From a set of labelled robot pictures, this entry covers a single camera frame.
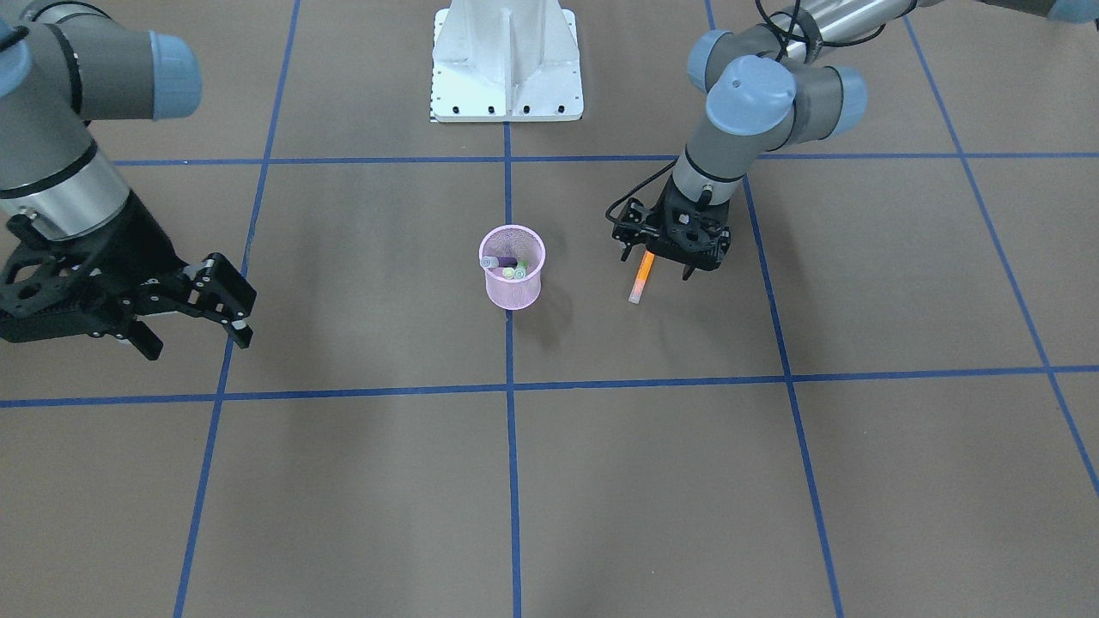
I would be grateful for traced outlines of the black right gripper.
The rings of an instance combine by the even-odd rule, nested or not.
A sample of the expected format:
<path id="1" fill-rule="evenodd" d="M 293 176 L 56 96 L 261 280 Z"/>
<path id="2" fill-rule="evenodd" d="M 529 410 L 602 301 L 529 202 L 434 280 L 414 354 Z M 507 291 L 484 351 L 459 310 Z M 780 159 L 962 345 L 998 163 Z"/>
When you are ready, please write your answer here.
<path id="1" fill-rule="evenodd" d="M 138 316 L 177 312 L 221 325 L 236 347 L 252 341 L 258 293 L 221 253 L 180 260 L 138 195 L 103 227 L 51 241 L 24 209 L 5 228 L 19 240 L 3 266 L 3 340 L 112 334 L 148 361 L 164 342 Z"/>

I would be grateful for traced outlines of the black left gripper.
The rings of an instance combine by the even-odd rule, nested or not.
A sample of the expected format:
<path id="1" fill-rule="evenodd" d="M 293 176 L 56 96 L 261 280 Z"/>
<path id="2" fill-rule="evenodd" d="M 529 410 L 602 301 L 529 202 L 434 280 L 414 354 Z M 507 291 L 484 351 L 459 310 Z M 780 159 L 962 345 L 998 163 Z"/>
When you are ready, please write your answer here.
<path id="1" fill-rule="evenodd" d="M 682 264 L 682 282 L 695 271 L 717 271 L 730 250 L 729 201 L 695 203 L 677 189 L 665 189 L 654 207 L 630 195 L 610 206 L 611 236 L 628 262 L 633 246 L 642 245 L 655 257 Z"/>

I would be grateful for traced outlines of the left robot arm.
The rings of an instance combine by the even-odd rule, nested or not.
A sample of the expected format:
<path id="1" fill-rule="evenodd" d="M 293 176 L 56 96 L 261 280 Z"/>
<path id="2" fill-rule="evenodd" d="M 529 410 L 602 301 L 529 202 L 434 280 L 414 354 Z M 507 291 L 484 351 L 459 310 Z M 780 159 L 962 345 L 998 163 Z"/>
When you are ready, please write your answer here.
<path id="1" fill-rule="evenodd" d="M 864 117 L 868 90 L 848 66 L 821 65 L 835 48 L 876 38 L 921 1 L 796 1 L 776 12 L 757 7 L 761 23 L 739 33 L 706 32 L 689 54 L 704 113 L 682 153 L 662 173 L 652 206 L 628 191 L 606 211 L 621 258 L 642 246 L 695 271 L 717 271 L 732 235 L 731 200 L 762 154 L 839 136 Z"/>

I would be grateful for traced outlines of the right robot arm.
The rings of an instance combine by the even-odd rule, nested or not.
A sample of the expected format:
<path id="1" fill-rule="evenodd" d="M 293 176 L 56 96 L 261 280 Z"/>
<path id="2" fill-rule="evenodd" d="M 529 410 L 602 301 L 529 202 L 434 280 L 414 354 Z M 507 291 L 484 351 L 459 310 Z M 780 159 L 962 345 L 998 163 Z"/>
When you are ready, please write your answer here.
<path id="1" fill-rule="evenodd" d="M 3 340 L 114 336 L 154 361 L 143 318 L 217 322 L 248 347 L 258 294 L 221 253 L 190 264 L 107 156 L 97 120 L 192 115 L 203 71 L 184 38 L 122 27 L 87 1 L 4 1 Z"/>

